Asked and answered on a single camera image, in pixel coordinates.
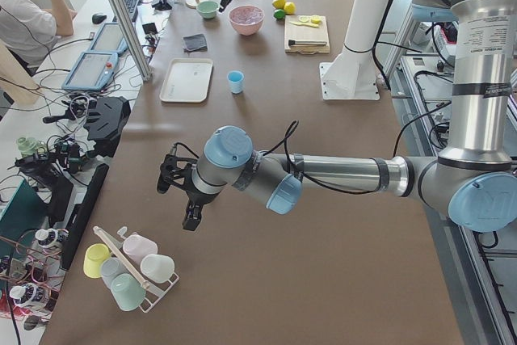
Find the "pink bowl of ice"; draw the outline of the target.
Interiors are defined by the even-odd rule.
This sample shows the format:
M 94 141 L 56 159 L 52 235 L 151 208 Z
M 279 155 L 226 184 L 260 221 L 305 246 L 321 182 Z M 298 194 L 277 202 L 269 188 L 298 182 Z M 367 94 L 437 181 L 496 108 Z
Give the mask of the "pink bowl of ice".
M 237 6 L 229 12 L 229 21 L 233 29 L 243 36 L 251 36 L 263 25 L 263 10 L 256 6 Z

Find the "white plastic cup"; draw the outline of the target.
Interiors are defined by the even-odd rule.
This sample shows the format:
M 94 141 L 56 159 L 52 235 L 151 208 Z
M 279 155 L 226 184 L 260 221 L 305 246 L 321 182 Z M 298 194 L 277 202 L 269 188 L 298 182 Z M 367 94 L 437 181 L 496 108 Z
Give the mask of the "white plastic cup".
M 162 284 L 174 274 L 175 264 L 170 256 L 149 254 L 140 263 L 141 273 L 153 282 Z

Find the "pink plastic cup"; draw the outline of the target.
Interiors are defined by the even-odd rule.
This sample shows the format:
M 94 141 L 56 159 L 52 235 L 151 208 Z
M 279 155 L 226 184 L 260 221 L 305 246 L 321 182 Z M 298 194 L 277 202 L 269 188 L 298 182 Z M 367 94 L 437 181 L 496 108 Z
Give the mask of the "pink plastic cup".
M 137 265 L 145 256 L 155 255 L 158 252 L 157 243 L 140 234 L 131 234 L 125 238 L 122 248 L 123 252 Z

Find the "blue plastic cup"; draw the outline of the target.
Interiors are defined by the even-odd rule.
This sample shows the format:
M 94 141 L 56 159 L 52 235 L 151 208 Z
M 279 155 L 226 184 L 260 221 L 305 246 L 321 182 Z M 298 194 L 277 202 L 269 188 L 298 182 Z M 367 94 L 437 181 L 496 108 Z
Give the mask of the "blue plastic cup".
M 227 80 L 229 84 L 230 91 L 238 95 L 243 92 L 244 89 L 244 73 L 239 70 L 232 70 L 227 74 Z

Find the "grey plastic cup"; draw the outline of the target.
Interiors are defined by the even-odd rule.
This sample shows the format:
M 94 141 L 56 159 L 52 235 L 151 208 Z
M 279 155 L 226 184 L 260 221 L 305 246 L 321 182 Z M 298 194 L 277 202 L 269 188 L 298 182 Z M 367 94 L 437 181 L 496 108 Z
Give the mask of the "grey plastic cup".
M 106 259 L 100 267 L 100 275 L 107 288 L 110 288 L 112 281 L 123 272 L 124 266 L 117 257 Z

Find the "green plastic cup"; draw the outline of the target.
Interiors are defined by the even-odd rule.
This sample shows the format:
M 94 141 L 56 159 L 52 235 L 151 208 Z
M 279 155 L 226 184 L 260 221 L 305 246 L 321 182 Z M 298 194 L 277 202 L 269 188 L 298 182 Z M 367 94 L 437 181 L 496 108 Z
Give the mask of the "green plastic cup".
M 123 311 L 138 308 L 145 299 L 145 290 L 140 283 L 128 273 L 118 275 L 111 282 L 111 294 L 116 304 Z

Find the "yellow plastic cup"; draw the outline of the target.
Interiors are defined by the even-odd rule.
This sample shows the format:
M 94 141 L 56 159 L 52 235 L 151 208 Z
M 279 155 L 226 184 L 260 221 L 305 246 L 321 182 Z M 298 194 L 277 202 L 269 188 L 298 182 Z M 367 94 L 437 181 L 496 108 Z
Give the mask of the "yellow plastic cup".
M 90 245 L 85 252 L 83 261 L 84 274 L 92 279 L 101 277 L 100 268 L 104 261 L 111 257 L 111 252 L 104 243 Z

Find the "green bowl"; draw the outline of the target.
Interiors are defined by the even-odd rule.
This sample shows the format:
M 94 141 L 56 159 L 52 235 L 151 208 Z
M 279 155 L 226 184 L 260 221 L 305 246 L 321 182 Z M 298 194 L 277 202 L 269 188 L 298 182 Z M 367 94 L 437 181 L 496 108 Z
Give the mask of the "green bowl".
M 200 2 L 196 10 L 203 19 L 214 19 L 217 16 L 219 4 L 217 2 L 206 0 Z

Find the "whole yellow lemon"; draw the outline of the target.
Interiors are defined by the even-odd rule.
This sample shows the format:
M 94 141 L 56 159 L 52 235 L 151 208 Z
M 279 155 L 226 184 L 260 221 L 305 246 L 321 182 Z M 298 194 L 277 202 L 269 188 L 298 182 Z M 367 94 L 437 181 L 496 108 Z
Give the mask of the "whole yellow lemon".
M 271 4 L 275 9 L 283 9 L 286 4 L 286 0 L 272 0 Z
M 296 13 L 296 5 L 294 2 L 286 2 L 283 9 L 286 15 L 294 15 Z

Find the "green lime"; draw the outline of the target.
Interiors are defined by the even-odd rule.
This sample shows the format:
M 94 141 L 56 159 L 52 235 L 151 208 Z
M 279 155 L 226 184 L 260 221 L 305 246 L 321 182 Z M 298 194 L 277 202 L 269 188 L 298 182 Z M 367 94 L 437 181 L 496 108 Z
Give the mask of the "green lime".
M 273 15 L 276 20 L 283 20 L 285 18 L 286 13 L 284 9 L 275 9 Z

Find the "grey folded cloth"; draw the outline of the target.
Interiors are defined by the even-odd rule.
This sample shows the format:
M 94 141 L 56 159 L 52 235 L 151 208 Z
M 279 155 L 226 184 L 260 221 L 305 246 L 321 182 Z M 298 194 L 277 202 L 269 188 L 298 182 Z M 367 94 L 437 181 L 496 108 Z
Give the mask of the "grey folded cloth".
M 208 49 L 208 44 L 205 38 L 205 35 L 202 33 L 184 36 L 182 38 L 183 41 L 183 50 L 187 53 L 192 53 L 196 51 L 205 51 Z

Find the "bamboo cutting board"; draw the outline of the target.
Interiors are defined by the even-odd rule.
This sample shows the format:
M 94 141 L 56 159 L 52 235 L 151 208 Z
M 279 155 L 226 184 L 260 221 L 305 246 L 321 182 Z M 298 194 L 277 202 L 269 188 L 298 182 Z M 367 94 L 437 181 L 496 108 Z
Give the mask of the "bamboo cutting board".
M 288 15 L 284 23 L 284 51 L 286 53 L 315 54 L 330 52 L 330 38 L 327 29 L 326 17 L 320 16 L 322 21 L 319 28 L 302 27 L 290 24 L 288 21 L 299 21 L 301 15 Z M 325 40 L 325 46 L 288 46 L 288 40 Z

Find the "steel muddler black cap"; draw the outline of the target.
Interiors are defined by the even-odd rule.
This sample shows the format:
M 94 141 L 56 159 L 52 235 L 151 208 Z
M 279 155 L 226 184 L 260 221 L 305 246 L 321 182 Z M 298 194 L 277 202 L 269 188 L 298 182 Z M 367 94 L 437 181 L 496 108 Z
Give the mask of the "steel muddler black cap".
M 325 40 L 288 40 L 288 46 L 325 46 Z

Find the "yellow plastic knife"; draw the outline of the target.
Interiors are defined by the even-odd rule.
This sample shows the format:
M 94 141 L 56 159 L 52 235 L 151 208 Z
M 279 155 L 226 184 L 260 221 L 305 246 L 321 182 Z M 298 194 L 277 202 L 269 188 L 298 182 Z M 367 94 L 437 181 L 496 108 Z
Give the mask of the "yellow plastic knife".
M 290 24 L 295 26 L 302 26 L 302 27 L 311 27 L 311 28 L 319 28 L 320 25 L 318 23 L 311 23 L 311 22 L 300 22 L 300 21 L 294 21 L 290 20 L 288 21 Z

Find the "cream rabbit tray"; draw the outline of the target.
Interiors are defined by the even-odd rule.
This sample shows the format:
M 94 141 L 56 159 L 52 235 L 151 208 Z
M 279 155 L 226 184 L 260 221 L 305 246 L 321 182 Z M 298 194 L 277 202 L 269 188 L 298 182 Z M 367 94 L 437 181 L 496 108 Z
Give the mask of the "cream rabbit tray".
M 208 58 L 171 60 L 159 99 L 163 103 L 202 103 L 208 96 L 212 67 Z

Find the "black flat case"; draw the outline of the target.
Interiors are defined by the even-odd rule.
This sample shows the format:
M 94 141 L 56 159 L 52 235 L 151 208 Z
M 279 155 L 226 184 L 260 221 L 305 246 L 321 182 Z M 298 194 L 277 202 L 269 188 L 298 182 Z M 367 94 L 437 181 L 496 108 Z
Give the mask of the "black flat case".
M 109 165 L 106 163 L 100 164 L 96 167 L 92 179 L 86 189 L 86 194 L 78 207 L 78 211 L 69 219 L 69 235 L 61 252 L 61 270 L 68 271 L 74 260 L 78 245 L 90 220 L 90 215 L 95 207 L 108 170 Z

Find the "teach pendant far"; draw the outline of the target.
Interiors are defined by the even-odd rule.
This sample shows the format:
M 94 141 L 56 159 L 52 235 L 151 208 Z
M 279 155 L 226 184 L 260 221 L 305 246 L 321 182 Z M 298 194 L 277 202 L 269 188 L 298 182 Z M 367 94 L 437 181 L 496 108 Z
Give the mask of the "teach pendant far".
M 90 45 L 90 51 L 114 52 L 119 55 L 127 49 L 128 45 L 118 23 L 104 23 Z

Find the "teach pendant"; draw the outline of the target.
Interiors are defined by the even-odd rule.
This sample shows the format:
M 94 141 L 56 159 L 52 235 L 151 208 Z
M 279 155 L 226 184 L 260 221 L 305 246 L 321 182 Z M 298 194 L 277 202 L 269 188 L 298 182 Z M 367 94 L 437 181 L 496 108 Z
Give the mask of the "teach pendant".
M 63 90 L 101 91 L 114 75 L 119 55 L 116 52 L 82 52 L 61 88 Z
M 90 45 L 90 51 L 114 52 L 119 55 L 127 49 L 128 45 L 118 23 L 104 23 Z

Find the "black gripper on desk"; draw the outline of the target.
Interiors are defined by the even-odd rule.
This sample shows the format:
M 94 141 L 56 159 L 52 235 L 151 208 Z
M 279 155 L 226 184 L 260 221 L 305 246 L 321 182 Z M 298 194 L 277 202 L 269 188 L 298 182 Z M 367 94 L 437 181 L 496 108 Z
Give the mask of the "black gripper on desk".
M 131 113 L 129 101 L 124 97 L 80 97 L 67 105 L 64 114 L 46 116 L 43 122 L 50 124 L 63 119 L 83 120 L 82 127 L 88 132 L 87 140 L 95 143 L 93 149 L 86 153 L 88 157 L 112 158 Z

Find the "black computer mouse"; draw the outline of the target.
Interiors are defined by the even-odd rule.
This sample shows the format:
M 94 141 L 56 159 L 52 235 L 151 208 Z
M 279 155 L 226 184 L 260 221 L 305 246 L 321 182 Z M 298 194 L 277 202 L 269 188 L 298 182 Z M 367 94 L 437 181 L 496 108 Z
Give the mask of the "black computer mouse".
M 104 14 L 104 13 L 95 13 L 91 16 L 91 22 L 94 24 L 94 25 L 99 25 L 101 24 L 102 22 L 104 22 L 107 18 L 107 15 Z

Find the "bottle in copper rack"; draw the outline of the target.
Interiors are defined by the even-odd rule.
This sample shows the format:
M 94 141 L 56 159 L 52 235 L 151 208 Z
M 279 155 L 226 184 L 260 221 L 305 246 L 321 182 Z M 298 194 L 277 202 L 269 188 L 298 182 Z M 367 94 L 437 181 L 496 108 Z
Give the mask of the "bottle in copper rack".
M 61 229 L 39 229 L 35 233 L 36 241 L 45 250 L 62 250 L 68 238 L 68 232 Z

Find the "teach pendant near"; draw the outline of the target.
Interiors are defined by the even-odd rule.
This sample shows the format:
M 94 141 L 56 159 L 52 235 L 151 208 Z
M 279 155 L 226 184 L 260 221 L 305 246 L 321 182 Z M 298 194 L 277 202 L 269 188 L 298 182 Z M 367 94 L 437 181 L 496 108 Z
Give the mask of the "teach pendant near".
M 114 75 L 119 55 L 116 52 L 82 52 L 61 88 L 63 90 L 101 91 Z

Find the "seated person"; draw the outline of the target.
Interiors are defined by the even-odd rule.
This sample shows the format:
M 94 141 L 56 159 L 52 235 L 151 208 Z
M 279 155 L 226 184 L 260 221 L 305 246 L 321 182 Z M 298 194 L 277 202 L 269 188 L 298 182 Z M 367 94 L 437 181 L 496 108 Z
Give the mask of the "seated person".
M 74 33 L 76 12 L 65 0 L 42 9 L 31 0 L 1 0 L 1 41 L 24 63 L 39 66 L 58 39 Z

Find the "aluminium frame post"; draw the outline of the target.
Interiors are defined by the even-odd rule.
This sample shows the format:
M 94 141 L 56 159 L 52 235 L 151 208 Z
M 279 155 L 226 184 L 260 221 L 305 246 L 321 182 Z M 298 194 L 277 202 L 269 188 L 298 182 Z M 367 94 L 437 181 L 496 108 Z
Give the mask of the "aluminium frame post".
M 152 78 L 152 71 L 148 61 L 142 51 L 140 41 L 138 40 L 132 20 L 125 6 L 124 0 L 108 0 L 114 14 L 120 25 L 122 35 L 128 44 L 128 50 L 132 55 L 139 74 L 144 82 L 148 82 Z

